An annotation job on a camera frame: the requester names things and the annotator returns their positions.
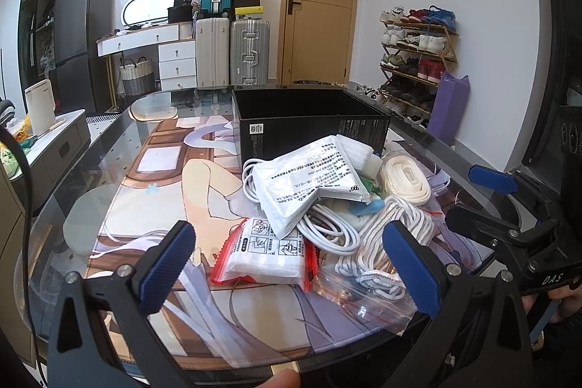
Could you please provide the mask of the person right hand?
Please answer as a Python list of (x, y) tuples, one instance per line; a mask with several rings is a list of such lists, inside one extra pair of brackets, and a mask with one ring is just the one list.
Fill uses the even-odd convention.
[(547, 296), (552, 300), (559, 300), (557, 310), (550, 317), (550, 323), (557, 323), (581, 309), (582, 287), (575, 289), (570, 287), (555, 288), (549, 291)]

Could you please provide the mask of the person left hand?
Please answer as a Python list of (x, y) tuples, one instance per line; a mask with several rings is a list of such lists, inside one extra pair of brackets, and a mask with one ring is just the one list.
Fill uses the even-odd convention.
[(300, 385), (300, 375), (292, 369), (285, 369), (272, 375), (258, 388), (299, 388)]

